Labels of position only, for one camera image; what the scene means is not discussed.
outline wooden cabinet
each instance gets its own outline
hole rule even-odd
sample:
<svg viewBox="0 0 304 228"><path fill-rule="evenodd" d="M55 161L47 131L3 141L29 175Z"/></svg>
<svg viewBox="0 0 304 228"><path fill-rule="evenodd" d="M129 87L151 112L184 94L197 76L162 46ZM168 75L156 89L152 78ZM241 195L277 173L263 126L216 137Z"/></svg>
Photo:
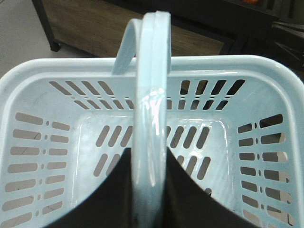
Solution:
<svg viewBox="0 0 304 228"><path fill-rule="evenodd" d="M103 0L33 2L51 41L98 57L115 57L128 21L143 17L143 14ZM222 49L221 41L177 26L172 26L171 30L174 56L218 55Z"/></svg>

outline basket handle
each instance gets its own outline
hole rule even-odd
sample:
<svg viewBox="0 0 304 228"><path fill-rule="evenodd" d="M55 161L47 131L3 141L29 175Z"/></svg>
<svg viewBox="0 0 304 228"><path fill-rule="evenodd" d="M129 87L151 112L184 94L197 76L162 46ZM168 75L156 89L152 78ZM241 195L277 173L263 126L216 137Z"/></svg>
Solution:
<svg viewBox="0 0 304 228"><path fill-rule="evenodd" d="M133 224L152 227L162 219L166 171L166 87L171 67L170 14L147 13L125 31L113 74L123 74L137 54L132 185Z"/></svg>

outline floor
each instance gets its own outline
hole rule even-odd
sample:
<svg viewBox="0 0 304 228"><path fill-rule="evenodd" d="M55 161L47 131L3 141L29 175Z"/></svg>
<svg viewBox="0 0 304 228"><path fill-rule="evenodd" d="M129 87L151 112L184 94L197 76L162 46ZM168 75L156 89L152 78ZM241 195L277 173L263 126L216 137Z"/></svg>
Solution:
<svg viewBox="0 0 304 228"><path fill-rule="evenodd" d="M88 57L69 47L53 52L47 41L31 0L0 3L0 77L36 58Z"/></svg>

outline light blue basket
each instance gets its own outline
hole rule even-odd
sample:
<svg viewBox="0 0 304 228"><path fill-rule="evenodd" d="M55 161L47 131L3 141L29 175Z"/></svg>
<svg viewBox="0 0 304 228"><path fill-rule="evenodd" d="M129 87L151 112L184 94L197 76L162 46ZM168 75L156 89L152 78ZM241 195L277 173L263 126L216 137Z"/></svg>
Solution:
<svg viewBox="0 0 304 228"><path fill-rule="evenodd" d="M168 58L169 25L168 13L150 13L129 23L117 59L33 60L0 80L0 228L43 227L69 212L125 147L148 227L166 146L236 214L304 227L302 82L263 57Z"/></svg>

